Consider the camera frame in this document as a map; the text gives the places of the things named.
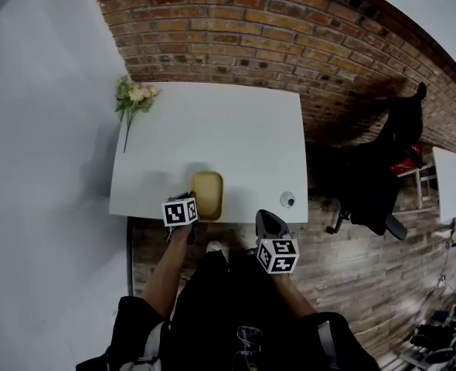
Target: flower bouquet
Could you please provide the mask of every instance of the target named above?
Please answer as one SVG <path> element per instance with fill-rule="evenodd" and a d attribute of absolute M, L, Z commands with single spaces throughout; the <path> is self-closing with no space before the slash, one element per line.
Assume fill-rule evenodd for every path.
<path fill-rule="evenodd" d="M 152 85 L 142 85 L 130 81 L 127 77 L 122 77 L 117 82 L 117 109 L 121 117 L 127 118 L 127 135 L 125 136 L 125 146 L 127 149 L 128 133 L 135 116 L 139 111 L 147 113 L 158 97 L 159 92 Z"/>

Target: forearm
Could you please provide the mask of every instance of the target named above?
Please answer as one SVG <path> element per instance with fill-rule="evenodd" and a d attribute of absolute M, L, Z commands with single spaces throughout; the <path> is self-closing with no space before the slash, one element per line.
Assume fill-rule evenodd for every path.
<path fill-rule="evenodd" d="M 317 312 L 286 274 L 272 274 L 271 278 L 277 291 L 295 316 L 302 318 Z"/>
<path fill-rule="evenodd" d="M 142 292 L 143 299 L 163 318 L 169 318 L 175 305 L 187 251 L 187 236 L 180 230 L 173 233 L 168 249 Z"/>

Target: glasses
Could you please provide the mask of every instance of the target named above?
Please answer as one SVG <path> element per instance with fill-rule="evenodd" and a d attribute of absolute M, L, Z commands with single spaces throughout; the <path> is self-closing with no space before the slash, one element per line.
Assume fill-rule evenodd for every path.
<path fill-rule="evenodd" d="M 241 325 L 237 337 L 243 343 L 243 350 L 233 355 L 232 371 L 264 371 L 262 356 L 263 333 L 255 327 Z"/>

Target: red object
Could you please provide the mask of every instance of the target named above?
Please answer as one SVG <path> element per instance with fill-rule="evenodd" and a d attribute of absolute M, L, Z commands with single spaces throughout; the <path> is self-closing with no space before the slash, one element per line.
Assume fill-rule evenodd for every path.
<path fill-rule="evenodd" d="M 420 146 L 418 144 L 411 145 L 413 150 L 419 155 L 420 159 L 422 159 L 422 151 L 420 150 Z M 399 175 L 400 173 L 406 172 L 407 170 L 411 170 L 416 168 L 417 165 L 413 163 L 410 158 L 405 158 L 402 162 L 399 162 L 390 167 L 395 175 Z"/>

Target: white cube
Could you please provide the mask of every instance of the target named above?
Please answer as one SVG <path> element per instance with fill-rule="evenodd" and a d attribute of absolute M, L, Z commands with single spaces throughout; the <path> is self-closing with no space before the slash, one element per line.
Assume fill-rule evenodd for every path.
<path fill-rule="evenodd" d="M 290 274 L 298 260 L 296 239 L 261 239 L 257 259 L 269 274 Z"/>
<path fill-rule="evenodd" d="M 165 226 L 188 226 L 199 219 L 195 198 L 164 202 L 162 209 Z"/>

